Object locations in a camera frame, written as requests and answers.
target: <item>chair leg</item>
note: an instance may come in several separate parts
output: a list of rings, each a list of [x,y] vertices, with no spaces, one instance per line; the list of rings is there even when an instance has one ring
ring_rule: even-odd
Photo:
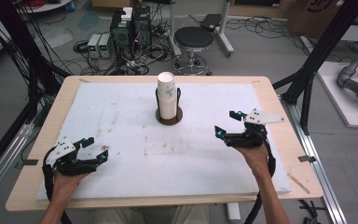
[[[206,61],[193,51],[189,51],[188,54],[176,56],[173,60],[173,68],[182,75],[209,73]]]

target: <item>cardboard box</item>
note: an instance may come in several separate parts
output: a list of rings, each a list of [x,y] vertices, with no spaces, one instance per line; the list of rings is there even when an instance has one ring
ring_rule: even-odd
[[[287,19],[286,27],[290,33],[321,37],[340,9],[338,0],[298,0]]]

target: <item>leg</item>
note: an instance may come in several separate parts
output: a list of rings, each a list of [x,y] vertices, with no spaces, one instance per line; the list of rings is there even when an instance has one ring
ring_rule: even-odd
[[[209,205],[178,206],[172,224],[208,224]]]
[[[139,208],[97,209],[93,224],[145,224],[142,210]]]

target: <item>gray floor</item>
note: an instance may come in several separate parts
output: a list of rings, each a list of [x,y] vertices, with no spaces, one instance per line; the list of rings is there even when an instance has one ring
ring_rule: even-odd
[[[110,25],[110,20],[99,18],[90,10],[89,4],[82,1],[79,6],[80,8],[73,13],[57,9],[36,15],[37,19],[42,22],[58,21],[65,17],[63,21],[50,25],[52,27],[69,28],[74,35],[72,42],[54,49],[63,61],[79,58],[79,55],[72,50],[76,41],[87,39],[93,32],[106,32]],[[184,5],[180,5],[180,8],[181,11],[185,11],[183,10]],[[220,8],[211,9],[214,13],[216,10],[220,10]],[[99,13],[98,15],[109,16],[110,14]],[[194,17],[199,21],[203,19],[201,15],[194,15]],[[183,17],[176,20],[176,25],[178,28],[184,23],[185,25],[194,25],[195,23],[190,20],[191,18],[184,14]],[[213,42],[210,50],[200,54],[208,62],[214,76],[265,76],[271,82],[276,82],[293,74],[307,59],[303,49],[297,48],[292,38],[264,38],[247,31],[243,27],[238,30],[228,27],[226,35],[235,49],[235,53],[231,57],[227,57],[217,39]],[[348,49],[345,43],[340,43],[334,53],[340,57],[351,56],[355,58],[358,56],[358,53]],[[82,62],[79,62],[79,64],[82,68],[86,67]],[[70,64],[68,67],[74,74],[80,74],[82,70],[77,64]],[[172,64],[171,62],[154,63],[149,68],[148,75],[156,75],[162,71],[172,71]],[[282,93],[285,89],[281,88],[277,90],[277,93]],[[0,139],[19,115],[26,102],[27,89],[24,81],[13,62],[4,52],[0,52]],[[314,81],[310,108],[310,135],[345,218],[348,223],[358,223],[358,129],[345,127],[317,78]],[[24,150],[25,157],[30,147]],[[11,213],[5,208],[7,197],[21,171],[14,168],[19,161],[20,158],[17,158],[0,182],[0,223],[36,223],[43,214],[43,212]],[[323,200],[315,199],[314,202],[315,206],[324,207]],[[309,217],[307,211],[299,209],[300,202],[292,200],[282,201],[282,203],[293,223],[302,223],[304,217]],[[252,204],[241,203],[240,208],[242,221],[244,221],[252,208]],[[227,223],[224,205],[211,205],[210,209],[211,223]],[[89,210],[77,210],[70,211],[69,216],[74,223],[90,223],[91,213]],[[325,211],[319,211],[319,215],[319,222],[331,222]],[[265,223],[262,212],[260,212],[255,223]]]

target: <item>power supply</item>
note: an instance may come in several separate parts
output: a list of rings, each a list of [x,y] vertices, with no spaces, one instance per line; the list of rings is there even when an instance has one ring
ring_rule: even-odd
[[[110,58],[113,51],[112,36],[110,34],[103,34],[98,46],[100,48],[101,57]]]
[[[98,43],[100,42],[101,35],[92,35],[87,47],[89,48],[89,56],[91,58],[100,58],[100,49],[98,48]]]

